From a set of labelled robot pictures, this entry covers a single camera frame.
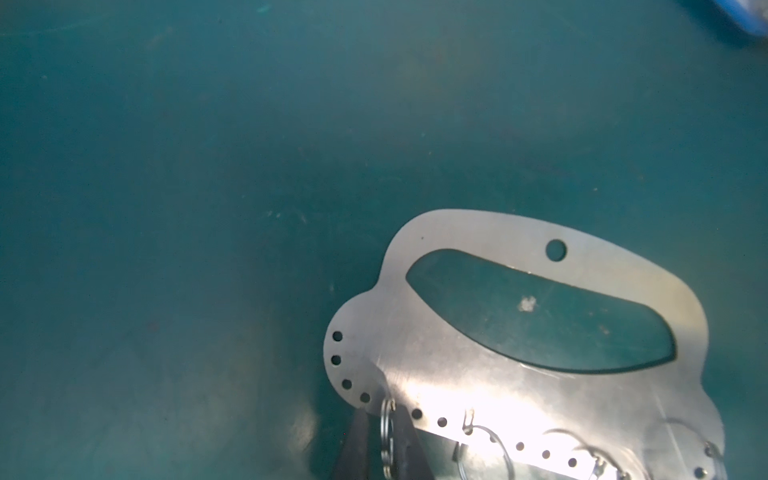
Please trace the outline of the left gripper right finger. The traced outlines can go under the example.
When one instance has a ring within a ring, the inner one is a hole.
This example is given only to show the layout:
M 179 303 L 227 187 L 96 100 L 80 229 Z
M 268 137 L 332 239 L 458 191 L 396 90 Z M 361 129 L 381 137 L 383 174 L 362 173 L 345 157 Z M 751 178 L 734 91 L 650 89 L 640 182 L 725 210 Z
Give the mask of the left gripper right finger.
M 406 406 L 397 404 L 392 418 L 394 474 L 397 480 L 434 480 L 427 456 Z

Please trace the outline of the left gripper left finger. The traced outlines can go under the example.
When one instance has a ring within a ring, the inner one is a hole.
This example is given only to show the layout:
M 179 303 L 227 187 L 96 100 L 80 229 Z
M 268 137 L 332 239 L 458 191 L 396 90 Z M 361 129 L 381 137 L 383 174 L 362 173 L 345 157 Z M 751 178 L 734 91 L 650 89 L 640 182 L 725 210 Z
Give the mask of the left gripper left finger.
M 355 410 L 349 429 L 337 456 L 332 480 L 368 480 L 370 421 L 364 408 Z

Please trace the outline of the metal keyring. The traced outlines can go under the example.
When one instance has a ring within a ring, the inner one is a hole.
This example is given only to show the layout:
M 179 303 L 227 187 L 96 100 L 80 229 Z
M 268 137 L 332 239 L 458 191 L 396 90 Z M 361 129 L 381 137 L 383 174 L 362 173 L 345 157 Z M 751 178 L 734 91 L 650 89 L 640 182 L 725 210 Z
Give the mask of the metal keyring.
M 392 397 L 385 397 L 381 403 L 379 431 L 382 471 L 386 480 L 393 480 L 395 474 L 393 437 L 395 411 L 395 400 Z

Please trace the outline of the metal key holder plate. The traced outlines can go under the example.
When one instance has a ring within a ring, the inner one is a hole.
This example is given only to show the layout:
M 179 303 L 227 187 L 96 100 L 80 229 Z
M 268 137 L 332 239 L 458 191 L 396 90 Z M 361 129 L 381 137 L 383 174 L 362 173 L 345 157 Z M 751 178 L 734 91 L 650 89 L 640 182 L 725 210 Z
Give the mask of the metal key holder plate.
M 626 373 L 548 371 L 504 357 L 449 325 L 408 284 L 422 257 L 456 250 L 659 314 L 674 357 Z M 442 209 L 391 240 L 374 287 L 332 317 L 323 357 L 350 405 L 385 397 L 415 429 L 505 453 L 573 479 L 723 479 L 724 426 L 701 377 L 704 310 L 662 267 L 598 237 L 533 218 Z

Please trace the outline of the silver key blue head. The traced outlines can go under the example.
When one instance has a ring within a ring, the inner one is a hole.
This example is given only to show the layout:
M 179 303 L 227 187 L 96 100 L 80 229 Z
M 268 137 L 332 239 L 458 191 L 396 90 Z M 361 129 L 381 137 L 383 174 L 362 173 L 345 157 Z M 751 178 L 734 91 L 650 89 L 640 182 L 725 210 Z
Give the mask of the silver key blue head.
M 715 0 L 715 4 L 745 33 L 767 37 L 767 0 Z

